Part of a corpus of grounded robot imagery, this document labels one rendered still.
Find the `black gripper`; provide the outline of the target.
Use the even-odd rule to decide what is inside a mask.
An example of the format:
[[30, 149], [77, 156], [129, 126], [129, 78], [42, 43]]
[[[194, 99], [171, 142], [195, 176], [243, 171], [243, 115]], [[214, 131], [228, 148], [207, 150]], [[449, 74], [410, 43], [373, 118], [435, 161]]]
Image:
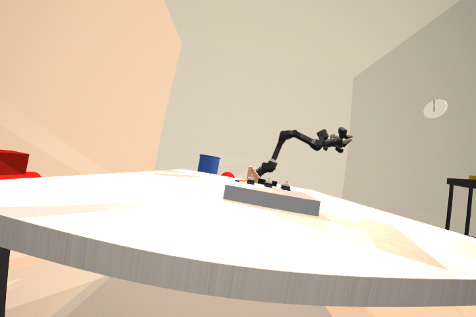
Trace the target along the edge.
[[[343, 153], [344, 149], [340, 148], [345, 147], [350, 141], [352, 141], [350, 138], [352, 138], [353, 136], [347, 135], [347, 130], [344, 127], [339, 127], [338, 134], [338, 137], [331, 137], [331, 139], [333, 140], [333, 147], [335, 147], [335, 150], [339, 153]], [[346, 140], [343, 140], [343, 138], [345, 138]]]

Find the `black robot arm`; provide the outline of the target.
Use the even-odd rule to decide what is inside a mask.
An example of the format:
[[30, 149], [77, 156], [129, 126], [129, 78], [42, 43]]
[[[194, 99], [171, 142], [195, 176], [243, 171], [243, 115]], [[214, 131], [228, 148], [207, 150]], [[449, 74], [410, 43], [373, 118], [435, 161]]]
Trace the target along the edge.
[[328, 135], [328, 133], [325, 129], [322, 129], [321, 131], [317, 132], [317, 135], [319, 137], [319, 140], [318, 139], [311, 139], [310, 137], [308, 137], [308, 136], [306, 136], [302, 133], [299, 133], [296, 130], [293, 130], [293, 131], [290, 131], [290, 130], [284, 131], [284, 130], [282, 130], [279, 134], [278, 144], [275, 148], [275, 151], [273, 153], [272, 158], [268, 161], [268, 163], [266, 163], [266, 162], [262, 163], [262, 166], [257, 168], [255, 171], [261, 177], [263, 174], [265, 174], [267, 172], [273, 172], [274, 170], [276, 170], [276, 166], [278, 164], [276, 162], [276, 160], [277, 160], [278, 155], [280, 153], [281, 146], [282, 146], [282, 144], [284, 143], [285, 140], [290, 139], [292, 137], [296, 137], [299, 140], [309, 144], [311, 146], [311, 148], [316, 150], [316, 151], [319, 151], [321, 147], [323, 147], [323, 149], [326, 150], [326, 151], [329, 147], [333, 147], [333, 140], [328, 139], [329, 135]]

